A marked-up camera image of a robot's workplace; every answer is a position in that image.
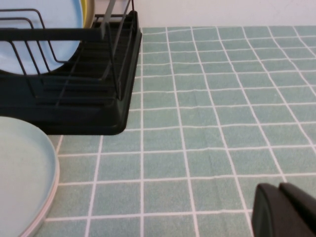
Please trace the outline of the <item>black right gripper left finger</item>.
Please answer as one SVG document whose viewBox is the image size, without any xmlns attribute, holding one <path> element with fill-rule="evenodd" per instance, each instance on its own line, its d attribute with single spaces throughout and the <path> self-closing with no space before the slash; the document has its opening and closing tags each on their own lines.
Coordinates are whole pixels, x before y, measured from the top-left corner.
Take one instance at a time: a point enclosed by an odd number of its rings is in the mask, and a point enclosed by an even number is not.
<svg viewBox="0 0 316 237">
<path fill-rule="evenodd" d="M 255 237 L 314 237 L 316 216 L 301 216 L 279 186 L 256 187 L 251 225 Z"/>
</svg>

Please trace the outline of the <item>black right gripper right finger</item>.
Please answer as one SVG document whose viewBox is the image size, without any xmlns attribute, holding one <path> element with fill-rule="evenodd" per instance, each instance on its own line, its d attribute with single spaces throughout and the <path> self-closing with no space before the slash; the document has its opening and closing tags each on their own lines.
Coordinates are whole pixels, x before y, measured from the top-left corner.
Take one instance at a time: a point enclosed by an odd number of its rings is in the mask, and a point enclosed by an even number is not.
<svg viewBox="0 0 316 237">
<path fill-rule="evenodd" d="M 316 215 L 316 199 L 291 183 L 281 183 L 280 191 L 301 216 Z"/>
</svg>

